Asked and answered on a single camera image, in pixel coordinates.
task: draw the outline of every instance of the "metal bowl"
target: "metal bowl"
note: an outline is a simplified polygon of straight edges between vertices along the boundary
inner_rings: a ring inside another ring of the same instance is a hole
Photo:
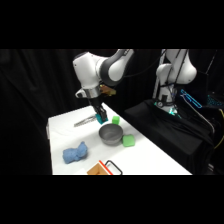
[[[99,131],[100,138],[107,145],[117,144],[121,141],[123,133],[123,129],[116,124],[107,124]]]

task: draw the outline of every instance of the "white table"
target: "white table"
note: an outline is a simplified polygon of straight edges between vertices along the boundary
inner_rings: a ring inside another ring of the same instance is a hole
[[[107,111],[109,122],[113,116],[118,116],[107,105],[103,104]],[[74,175],[81,169],[89,170],[99,160],[106,163],[112,160],[124,175],[191,175],[186,169],[164,153],[160,148],[145,138],[123,118],[120,126],[124,135],[135,136],[136,145],[125,148],[122,143],[116,146],[105,145],[99,137],[101,125],[92,123],[74,128],[74,124],[94,115],[91,106],[76,110],[57,117],[49,118],[49,138],[51,144],[52,166],[54,175]],[[85,159],[65,164],[62,155],[63,150],[77,148],[84,141],[88,147],[88,155]]]

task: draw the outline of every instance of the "green block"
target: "green block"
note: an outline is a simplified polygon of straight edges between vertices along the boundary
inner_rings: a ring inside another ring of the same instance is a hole
[[[135,146],[135,138],[133,135],[123,136],[123,145],[124,147]]]
[[[120,123],[120,117],[114,116],[113,117],[113,120],[112,120],[112,123],[119,125],[119,123]]]

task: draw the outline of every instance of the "blue plush toy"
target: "blue plush toy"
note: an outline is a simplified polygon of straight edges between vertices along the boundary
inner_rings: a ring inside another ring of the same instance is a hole
[[[87,154],[87,146],[85,142],[82,142],[77,149],[66,149],[63,151],[63,159],[66,164],[72,163],[74,161],[80,161]]]

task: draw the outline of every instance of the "black curtain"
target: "black curtain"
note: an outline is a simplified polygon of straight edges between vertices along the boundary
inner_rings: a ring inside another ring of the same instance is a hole
[[[48,118],[88,106],[76,99],[81,88],[72,61],[82,52],[110,57],[117,49],[1,49],[0,174],[52,174]],[[129,75],[145,69],[161,49],[140,49]],[[105,98],[120,115],[152,97],[156,63],[141,76],[125,79],[117,95]]]
[[[190,59],[198,71],[208,74],[208,90],[224,95],[224,49],[191,49]]]

